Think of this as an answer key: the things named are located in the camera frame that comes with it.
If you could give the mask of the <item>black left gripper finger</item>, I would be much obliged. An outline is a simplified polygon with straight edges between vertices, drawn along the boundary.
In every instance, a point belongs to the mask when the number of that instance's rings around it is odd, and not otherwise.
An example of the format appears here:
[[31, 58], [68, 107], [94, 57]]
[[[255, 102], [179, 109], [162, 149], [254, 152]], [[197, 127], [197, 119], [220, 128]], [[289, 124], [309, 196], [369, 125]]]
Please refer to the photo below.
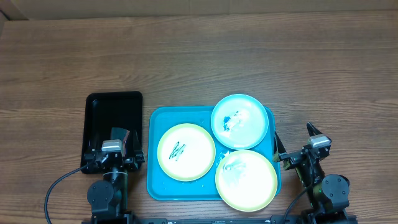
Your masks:
[[94, 152], [96, 151], [98, 147], [98, 141], [99, 141], [100, 135], [98, 133], [92, 134], [89, 143], [88, 143], [88, 152]]
[[134, 130], [132, 132], [132, 149], [134, 151], [134, 156], [135, 157], [143, 157], [144, 156], [144, 153], [143, 153], [143, 150], [142, 150], [142, 146], [141, 146], [141, 142], [140, 142], [140, 140], [138, 138], [136, 130]]

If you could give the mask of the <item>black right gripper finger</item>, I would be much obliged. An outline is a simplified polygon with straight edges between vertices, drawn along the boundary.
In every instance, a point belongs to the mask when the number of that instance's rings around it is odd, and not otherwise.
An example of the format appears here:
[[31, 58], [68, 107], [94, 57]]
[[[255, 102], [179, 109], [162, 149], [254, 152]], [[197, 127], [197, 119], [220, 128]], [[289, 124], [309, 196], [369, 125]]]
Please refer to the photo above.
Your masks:
[[280, 137], [275, 132], [274, 133], [274, 155], [282, 155], [282, 154], [285, 154], [285, 153], [286, 153], [285, 147], [282, 144], [282, 141], [280, 140]]
[[320, 134], [320, 131], [311, 122], [308, 122], [306, 126], [310, 137]]

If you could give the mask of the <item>yellow plate with scribble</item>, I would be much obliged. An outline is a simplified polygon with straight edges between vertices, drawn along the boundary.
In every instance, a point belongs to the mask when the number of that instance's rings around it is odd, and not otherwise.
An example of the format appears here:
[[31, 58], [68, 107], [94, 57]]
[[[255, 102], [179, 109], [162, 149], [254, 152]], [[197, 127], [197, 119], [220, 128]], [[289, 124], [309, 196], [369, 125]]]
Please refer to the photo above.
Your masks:
[[157, 160], [171, 178], [189, 182], [203, 177], [212, 167], [216, 146], [203, 127], [183, 123], [168, 129], [157, 146]]

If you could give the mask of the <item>orange and green sponge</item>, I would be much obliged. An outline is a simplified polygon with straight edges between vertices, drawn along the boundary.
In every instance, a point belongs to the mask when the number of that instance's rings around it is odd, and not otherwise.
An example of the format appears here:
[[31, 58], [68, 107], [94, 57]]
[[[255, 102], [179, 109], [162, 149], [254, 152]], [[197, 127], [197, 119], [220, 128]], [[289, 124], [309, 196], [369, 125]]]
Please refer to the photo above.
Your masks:
[[122, 142], [122, 149], [126, 148], [126, 141], [129, 138], [130, 131], [123, 128], [111, 129], [111, 140], [120, 140]]

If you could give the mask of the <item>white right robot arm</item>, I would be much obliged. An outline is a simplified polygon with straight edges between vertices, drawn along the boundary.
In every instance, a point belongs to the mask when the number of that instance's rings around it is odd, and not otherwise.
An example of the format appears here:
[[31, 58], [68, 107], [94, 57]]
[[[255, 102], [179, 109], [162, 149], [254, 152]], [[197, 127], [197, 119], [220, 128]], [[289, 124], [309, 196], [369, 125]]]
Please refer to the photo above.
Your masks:
[[[330, 155], [332, 140], [307, 123], [306, 145], [295, 152], [286, 152], [278, 135], [274, 136], [274, 162], [282, 162], [284, 170], [296, 170], [303, 191], [291, 202], [282, 216], [274, 215], [271, 223], [296, 224], [355, 224], [356, 216], [349, 216], [349, 180], [343, 175], [325, 175], [320, 161]], [[301, 196], [308, 195], [311, 208], [300, 215], [290, 215]]]

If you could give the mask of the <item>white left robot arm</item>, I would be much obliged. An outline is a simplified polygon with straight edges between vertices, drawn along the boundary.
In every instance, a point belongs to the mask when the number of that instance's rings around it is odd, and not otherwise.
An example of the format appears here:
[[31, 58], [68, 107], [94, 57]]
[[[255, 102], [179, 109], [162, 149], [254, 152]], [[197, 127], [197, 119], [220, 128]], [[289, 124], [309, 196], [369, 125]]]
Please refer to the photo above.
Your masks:
[[139, 223], [127, 209], [130, 172], [139, 171], [145, 162], [137, 131], [112, 128], [108, 140], [82, 154], [85, 174], [101, 173], [87, 191], [91, 205], [90, 223]]

